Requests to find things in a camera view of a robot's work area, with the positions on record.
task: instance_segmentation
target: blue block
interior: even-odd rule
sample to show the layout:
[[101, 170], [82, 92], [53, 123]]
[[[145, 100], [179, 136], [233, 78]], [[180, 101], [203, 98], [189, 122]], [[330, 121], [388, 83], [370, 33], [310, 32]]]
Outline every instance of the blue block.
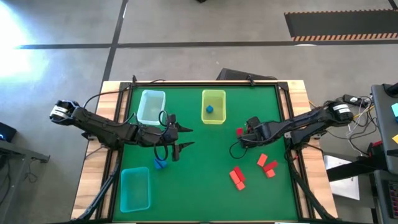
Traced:
[[164, 167], [167, 166], [166, 161], [160, 161], [158, 159], [154, 159], [154, 164], [156, 169], [163, 169]]
[[396, 120], [398, 122], [398, 103], [393, 104], [391, 106], [392, 112], [394, 113], [394, 116], [396, 117]]
[[207, 113], [213, 112], [213, 107], [212, 107], [211, 105], [208, 105], [208, 106], [206, 107], [206, 112], [207, 112]]

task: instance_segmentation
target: blue object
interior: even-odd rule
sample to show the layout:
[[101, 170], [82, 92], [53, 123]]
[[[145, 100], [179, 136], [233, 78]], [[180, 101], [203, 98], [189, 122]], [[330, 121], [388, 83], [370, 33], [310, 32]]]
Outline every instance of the blue object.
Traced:
[[121, 173], [120, 211], [136, 212], [150, 207], [149, 169], [124, 169]]
[[207, 113], [213, 112], [213, 107], [212, 107], [211, 105], [208, 105], [208, 106], [206, 107], [206, 112], [207, 112]]
[[394, 113], [394, 116], [396, 117], [396, 121], [398, 122], [398, 103], [393, 104], [391, 106], [392, 112]]
[[167, 166], [166, 161], [160, 161], [158, 159], [154, 159], [154, 164], [156, 169], [163, 169], [164, 167]]

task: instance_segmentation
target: white paper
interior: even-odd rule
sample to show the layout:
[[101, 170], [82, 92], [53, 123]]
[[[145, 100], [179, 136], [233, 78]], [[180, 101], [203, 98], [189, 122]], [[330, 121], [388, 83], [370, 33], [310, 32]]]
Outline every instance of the white paper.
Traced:
[[[323, 160], [325, 161], [326, 170], [350, 163], [350, 161], [333, 156], [324, 156]], [[330, 182], [330, 188], [333, 194], [359, 200], [358, 176]]]

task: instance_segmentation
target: wooden table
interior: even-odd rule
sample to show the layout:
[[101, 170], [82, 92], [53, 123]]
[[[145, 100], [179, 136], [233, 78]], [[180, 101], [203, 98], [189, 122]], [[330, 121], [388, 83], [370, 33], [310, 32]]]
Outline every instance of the wooden table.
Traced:
[[[204, 81], [180, 81], [180, 82], [204, 82]], [[245, 82], [245, 81], [209, 81], [209, 82]], [[256, 82], [287, 82], [289, 85], [290, 100], [292, 102], [294, 115], [297, 116], [299, 114], [308, 112], [310, 110], [307, 92], [305, 90], [305, 85], [302, 80], [286, 80], [286, 81], [279, 80], [279, 81], [256, 81]], [[120, 83], [121, 82], [119, 81], [104, 82], [101, 92], [106, 93], [110, 91], [118, 91]], [[104, 116], [105, 118], [114, 119], [117, 98], [118, 98], [117, 93], [101, 95], [99, 98], [96, 113], [98, 115]], [[281, 98], [284, 107], [285, 117], [288, 118], [289, 114], [287, 113], [286, 110], [287, 108], [286, 101], [284, 100], [284, 97], [282, 97], [282, 95]], [[124, 119], [126, 101], [127, 101], [127, 96], [124, 96], [122, 100], [122, 107], [120, 110], [119, 121], [123, 121]], [[311, 140], [310, 144], [319, 146], [319, 142], [317, 140]], [[100, 144], [98, 141], [90, 141], [86, 153], [88, 154], [99, 147]], [[333, 196], [331, 194], [331, 189], [325, 170], [325, 165], [323, 163], [322, 153], [311, 147], [306, 147], [305, 149], [303, 149], [302, 154], [303, 154], [303, 161], [305, 164], [305, 170], [307, 173], [310, 190], [314, 193], [316, 198], [326, 208], [326, 210], [334, 217], [337, 217], [337, 211], [335, 203], [333, 201]], [[103, 178], [106, 155], [107, 155], [107, 150], [101, 149], [98, 152], [92, 154], [89, 158], [87, 158], [87, 160], [84, 161], [71, 218], [76, 218], [80, 216], [98, 193], [101, 187], [101, 180]], [[299, 189], [299, 194], [300, 194], [300, 202], [302, 204], [303, 216], [308, 217], [307, 202], [305, 200], [305, 197], [303, 196], [303, 192], [301, 191], [301, 189]], [[111, 188], [108, 190], [104, 199], [103, 212], [101, 215], [101, 217], [103, 218], [106, 218], [108, 216], [110, 195], [111, 195]]]

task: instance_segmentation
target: light blue plastic bin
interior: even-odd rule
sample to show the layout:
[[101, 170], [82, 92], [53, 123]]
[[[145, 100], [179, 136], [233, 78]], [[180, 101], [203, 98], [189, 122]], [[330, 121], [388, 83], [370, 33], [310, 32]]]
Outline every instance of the light blue plastic bin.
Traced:
[[166, 93], [164, 91], [144, 90], [137, 111], [137, 119], [142, 124], [160, 125], [159, 113], [164, 110]]
[[120, 211], [136, 212], [150, 207], [149, 169], [125, 169], [121, 174]]

